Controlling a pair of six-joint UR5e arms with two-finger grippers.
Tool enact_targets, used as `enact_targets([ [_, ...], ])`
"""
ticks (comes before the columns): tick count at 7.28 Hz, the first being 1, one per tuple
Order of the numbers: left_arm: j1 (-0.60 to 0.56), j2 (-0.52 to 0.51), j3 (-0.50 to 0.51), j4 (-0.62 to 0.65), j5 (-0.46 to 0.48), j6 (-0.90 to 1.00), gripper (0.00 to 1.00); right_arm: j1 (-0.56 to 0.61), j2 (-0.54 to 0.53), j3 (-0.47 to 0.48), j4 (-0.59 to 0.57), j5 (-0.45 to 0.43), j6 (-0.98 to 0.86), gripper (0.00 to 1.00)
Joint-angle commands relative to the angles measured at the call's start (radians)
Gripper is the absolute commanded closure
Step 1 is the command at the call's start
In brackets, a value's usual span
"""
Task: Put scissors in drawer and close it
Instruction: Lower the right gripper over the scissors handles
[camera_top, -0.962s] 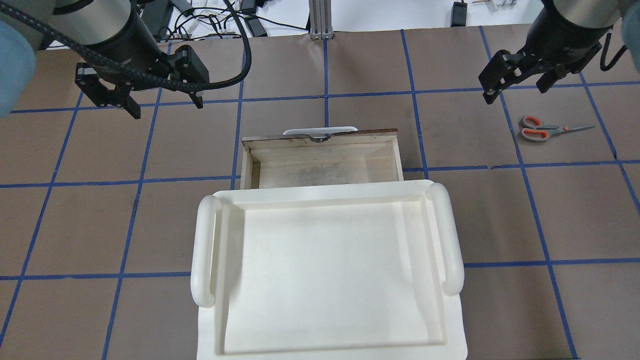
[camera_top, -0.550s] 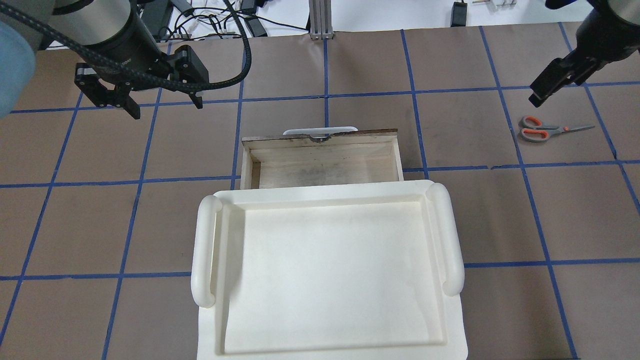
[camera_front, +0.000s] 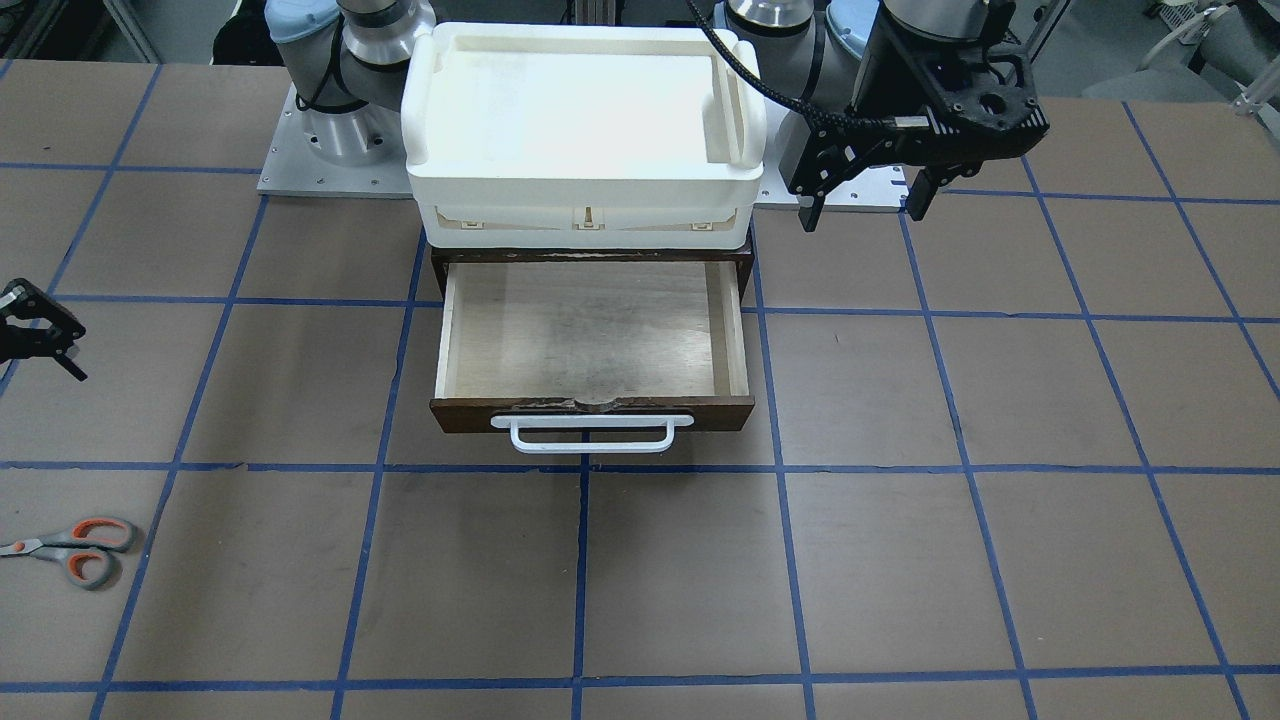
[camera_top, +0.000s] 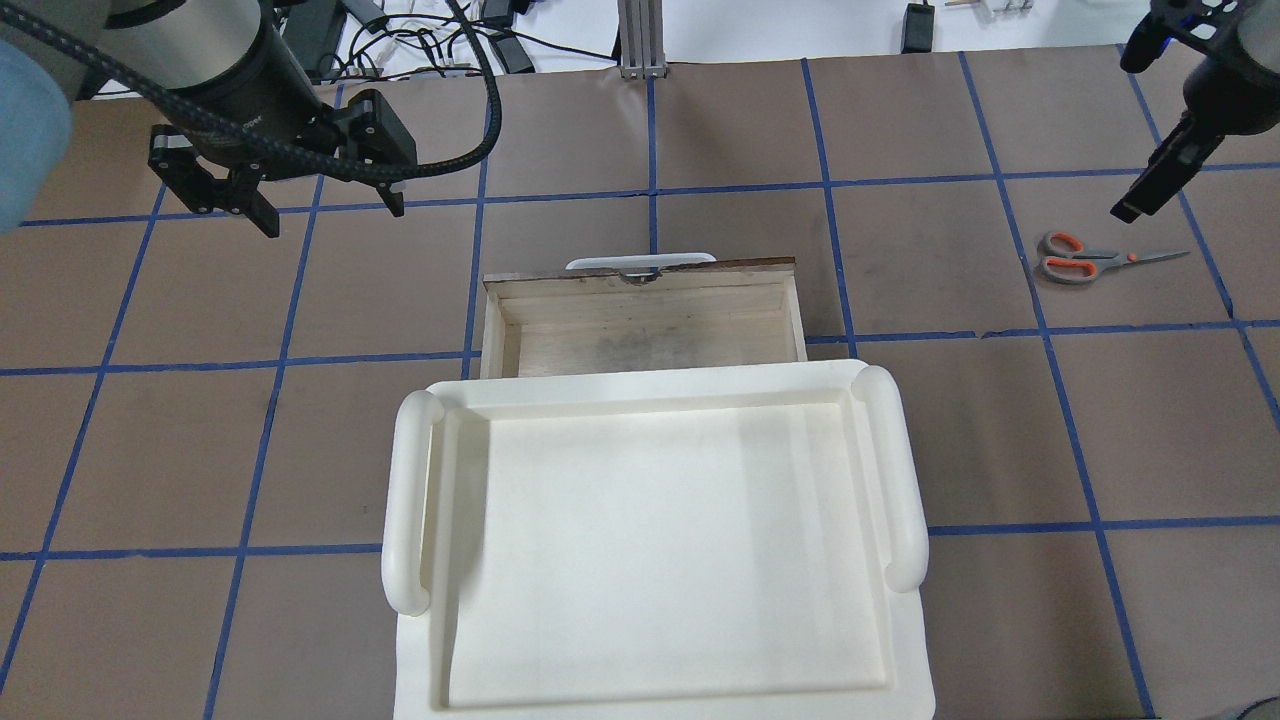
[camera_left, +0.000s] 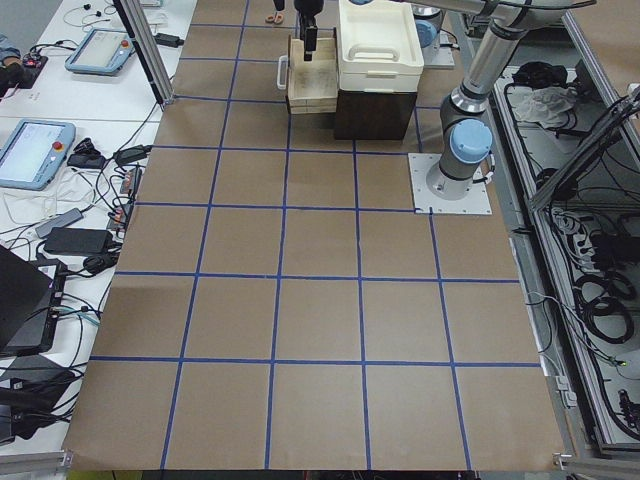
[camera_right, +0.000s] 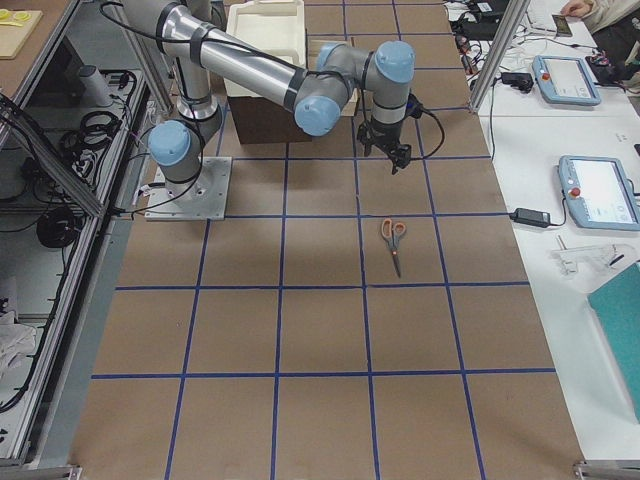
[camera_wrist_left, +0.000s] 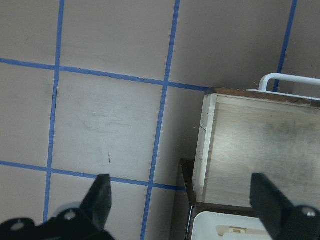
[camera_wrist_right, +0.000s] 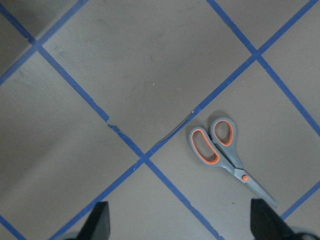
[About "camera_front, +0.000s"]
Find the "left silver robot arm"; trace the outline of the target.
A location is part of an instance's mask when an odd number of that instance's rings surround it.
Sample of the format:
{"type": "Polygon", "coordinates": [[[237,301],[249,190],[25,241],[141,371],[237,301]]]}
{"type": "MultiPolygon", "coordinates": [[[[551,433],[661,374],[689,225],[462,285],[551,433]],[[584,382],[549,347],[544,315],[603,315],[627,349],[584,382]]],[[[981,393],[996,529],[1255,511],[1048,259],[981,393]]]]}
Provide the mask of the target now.
{"type": "Polygon", "coordinates": [[[1050,131],[1012,1],[723,1],[756,50],[751,87],[786,109],[780,176],[814,231],[873,167],[918,169],[914,220],[938,190],[1029,152],[1050,131]]]}

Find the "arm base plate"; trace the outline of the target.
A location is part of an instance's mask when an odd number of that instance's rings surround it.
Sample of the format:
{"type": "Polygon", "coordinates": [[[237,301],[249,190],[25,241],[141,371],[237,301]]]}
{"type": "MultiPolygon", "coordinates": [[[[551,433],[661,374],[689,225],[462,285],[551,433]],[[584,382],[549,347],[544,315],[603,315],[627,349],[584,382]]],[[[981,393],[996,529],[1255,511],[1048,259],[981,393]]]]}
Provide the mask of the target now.
{"type": "Polygon", "coordinates": [[[366,105],[346,114],[297,108],[289,87],[257,182],[264,195],[411,199],[401,115],[366,105]]]}
{"type": "MultiPolygon", "coordinates": [[[[764,172],[759,192],[755,201],[758,210],[791,210],[800,206],[796,196],[792,195],[785,178],[780,173],[780,159],[782,156],[782,142],[780,127],[785,123],[787,110],[781,105],[765,100],[765,115],[768,124],[768,140],[765,141],[763,165],[764,172]]],[[[836,191],[826,196],[826,211],[882,211],[896,213],[902,208],[902,201],[909,192],[908,182],[911,177],[904,172],[904,167],[873,167],[864,170],[854,179],[844,182],[836,191]]]]}

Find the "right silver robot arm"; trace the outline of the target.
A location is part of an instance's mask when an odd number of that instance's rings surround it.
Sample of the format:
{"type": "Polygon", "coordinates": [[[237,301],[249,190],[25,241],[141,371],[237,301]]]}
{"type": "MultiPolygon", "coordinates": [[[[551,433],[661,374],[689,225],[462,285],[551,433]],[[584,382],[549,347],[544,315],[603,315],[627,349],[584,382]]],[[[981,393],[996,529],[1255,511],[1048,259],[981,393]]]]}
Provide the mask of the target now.
{"type": "Polygon", "coordinates": [[[216,55],[270,61],[291,77],[259,188],[269,195],[388,197],[406,182],[401,101],[433,1],[244,1],[216,55]]]}

